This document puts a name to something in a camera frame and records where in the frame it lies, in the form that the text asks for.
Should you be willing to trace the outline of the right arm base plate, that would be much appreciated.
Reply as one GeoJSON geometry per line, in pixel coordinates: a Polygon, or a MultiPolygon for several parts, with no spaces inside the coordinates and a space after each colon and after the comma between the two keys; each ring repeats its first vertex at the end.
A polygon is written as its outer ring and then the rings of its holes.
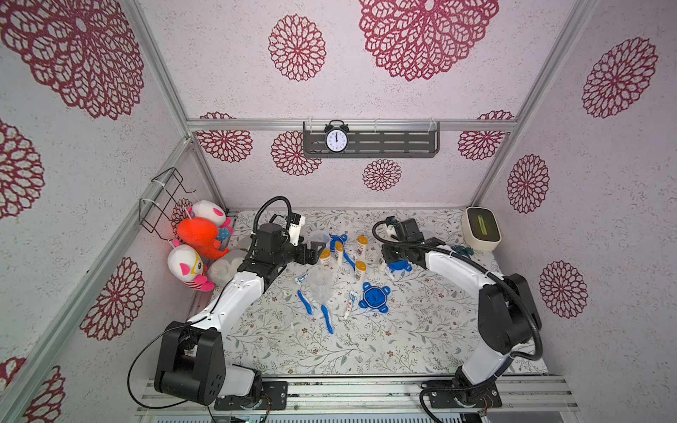
{"type": "Polygon", "coordinates": [[[494,382],[489,385],[472,388],[462,387],[452,380],[428,381],[430,405],[434,409],[502,407],[502,398],[494,382]]]}

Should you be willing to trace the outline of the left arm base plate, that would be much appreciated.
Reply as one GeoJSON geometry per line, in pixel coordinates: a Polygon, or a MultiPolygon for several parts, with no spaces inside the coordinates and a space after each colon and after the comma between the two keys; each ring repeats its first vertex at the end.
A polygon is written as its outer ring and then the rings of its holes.
{"type": "Polygon", "coordinates": [[[289,384],[282,382],[255,382],[250,392],[243,397],[218,398],[213,408],[216,411],[280,411],[287,407],[289,384]]]}

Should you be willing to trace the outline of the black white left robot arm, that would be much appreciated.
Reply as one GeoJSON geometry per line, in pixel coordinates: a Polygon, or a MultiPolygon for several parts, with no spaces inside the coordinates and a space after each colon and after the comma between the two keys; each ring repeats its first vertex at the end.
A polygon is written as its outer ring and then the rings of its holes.
{"type": "Polygon", "coordinates": [[[255,406],[266,398],[259,371],[226,363],[223,340],[289,264],[318,262],[324,245],[305,244],[302,225],[303,217],[294,213],[287,197],[272,197],[261,206],[245,258],[219,296],[187,322],[170,323],[155,338],[160,342],[153,381],[158,393],[175,398],[178,405],[209,406],[237,398],[255,406]]]}

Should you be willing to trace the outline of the yellow cap bottle back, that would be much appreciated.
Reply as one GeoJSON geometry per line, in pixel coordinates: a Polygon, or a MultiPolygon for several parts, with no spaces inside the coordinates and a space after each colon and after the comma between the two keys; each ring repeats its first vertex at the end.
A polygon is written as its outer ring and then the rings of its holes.
{"type": "Polygon", "coordinates": [[[360,260],[363,260],[366,257],[366,252],[368,249],[368,238],[364,235],[359,235],[357,237],[357,257],[360,260]]]}

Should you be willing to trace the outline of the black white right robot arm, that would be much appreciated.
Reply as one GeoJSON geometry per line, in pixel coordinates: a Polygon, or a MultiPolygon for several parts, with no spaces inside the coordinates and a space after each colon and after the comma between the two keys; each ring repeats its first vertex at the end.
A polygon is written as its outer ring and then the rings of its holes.
{"type": "Polygon", "coordinates": [[[428,417],[440,419],[426,398],[450,395],[463,408],[492,400],[495,382],[516,359],[539,361],[544,347],[542,322],[527,280],[518,273],[502,275],[488,270],[443,241],[425,238],[416,220],[389,216],[376,222],[372,236],[382,243],[387,264],[400,259],[447,278],[478,303],[481,337],[470,358],[457,368],[453,379],[421,388],[419,402],[428,417]]]}

